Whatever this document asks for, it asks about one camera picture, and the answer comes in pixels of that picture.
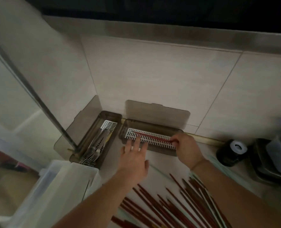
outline person's right hand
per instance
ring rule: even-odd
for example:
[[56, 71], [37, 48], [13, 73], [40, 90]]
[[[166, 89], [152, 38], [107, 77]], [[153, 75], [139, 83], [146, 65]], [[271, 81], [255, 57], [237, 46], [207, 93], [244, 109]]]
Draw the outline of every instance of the person's right hand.
[[189, 169], [192, 169], [197, 163], [205, 159], [192, 136], [177, 133], [170, 138], [170, 141], [176, 148], [179, 160]]

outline brown plastic container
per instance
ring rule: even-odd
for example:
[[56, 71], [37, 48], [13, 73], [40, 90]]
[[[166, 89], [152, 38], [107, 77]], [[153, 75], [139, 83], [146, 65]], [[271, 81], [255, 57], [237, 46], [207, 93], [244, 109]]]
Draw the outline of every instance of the brown plastic container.
[[96, 120], [94, 121], [94, 123], [92, 124], [92, 126], [90, 127], [90, 129], [88, 130], [88, 132], [85, 134], [84, 138], [79, 143], [77, 153], [75, 154], [74, 158], [75, 159], [78, 158], [79, 160], [81, 159], [83, 154], [88, 149], [91, 141], [95, 137], [96, 132], [102, 126], [102, 124], [104, 123], [105, 120], [117, 122], [117, 125], [115, 126], [115, 129], [113, 130], [112, 135], [111, 135], [110, 139], [108, 140], [108, 142], [106, 143], [101, 155], [99, 156], [99, 158], [97, 159], [95, 164], [90, 165], [92, 167], [99, 169], [101, 167], [106, 155], [108, 154], [108, 151], [109, 151], [114, 139], [116, 138], [116, 135], [118, 134], [118, 132], [120, 130], [122, 118], [123, 118], [123, 116], [121, 114], [112, 113], [109, 111], [101, 111], [100, 114], [98, 115], [98, 117], [96, 118]]
[[[143, 130], [146, 132], [156, 133], [156, 134], [169, 136], [169, 137], [175, 135], [178, 132], [182, 132], [182, 133], [184, 132], [180, 129], [176, 129], [176, 128], [172, 128], [172, 127], [168, 127], [168, 126], [160, 126], [160, 125], [142, 122], [142, 121], [138, 121], [138, 120], [126, 119], [122, 126], [122, 129], [120, 130], [119, 136], [118, 136], [121, 139], [123, 144], [127, 143], [128, 139], [125, 138], [125, 135], [129, 128], [133, 128], [136, 130]], [[171, 155], [171, 156], [176, 156], [175, 149], [169, 149], [167, 147], [162, 147], [160, 145], [154, 145], [154, 144], [149, 143], [148, 150]]]

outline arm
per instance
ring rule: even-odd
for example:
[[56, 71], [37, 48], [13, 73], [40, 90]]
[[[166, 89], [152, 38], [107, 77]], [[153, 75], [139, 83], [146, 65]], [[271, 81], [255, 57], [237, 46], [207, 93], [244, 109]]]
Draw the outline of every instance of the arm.
[[281, 215], [215, 168], [203, 157], [193, 137], [180, 133], [170, 140], [179, 160], [200, 177], [233, 228], [281, 227]]
[[90, 195], [53, 228], [105, 228], [125, 195], [148, 174], [149, 162], [145, 160], [148, 143], [139, 150], [140, 136], [131, 150], [131, 140], [120, 152], [116, 174], [100, 189]]

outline person's left hand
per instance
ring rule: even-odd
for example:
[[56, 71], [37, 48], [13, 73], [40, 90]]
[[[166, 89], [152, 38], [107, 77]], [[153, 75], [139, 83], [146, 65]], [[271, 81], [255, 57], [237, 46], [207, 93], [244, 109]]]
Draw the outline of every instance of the person's left hand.
[[140, 138], [138, 136], [135, 139], [133, 149], [131, 149], [132, 140], [129, 139], [126, 146], [120, 150], [120, 162], [116, 175], [123, 178], [130, 188], [136, 186], [148, 175], [149, 161], [146, 160], [148, 142], [145, 142], [138, 151]]

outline pile of chopsticks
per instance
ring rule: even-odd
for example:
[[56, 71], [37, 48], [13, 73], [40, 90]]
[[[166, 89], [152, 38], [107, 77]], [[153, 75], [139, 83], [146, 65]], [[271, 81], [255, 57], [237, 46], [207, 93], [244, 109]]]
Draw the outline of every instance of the pile of chopsticks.
[[[180, 194], [193, 213], [168, 188], [166, 190], [171, 197], [166, 196], [166, 199], [163, 199], [157, 195], [156, 200], [141, 185], [138, 185], [139, 190], [133, 190], [159, 220], [127, 197], [120, 207], [149, 228], [231, 228], [210, 193], [196, 176], [189, 178], [188, 182], [182, 179], [184, 187], [171, 174], [170, 176], [180, 188]], [[140, 228], [115, 216], [111, 220], [122, 228]]]

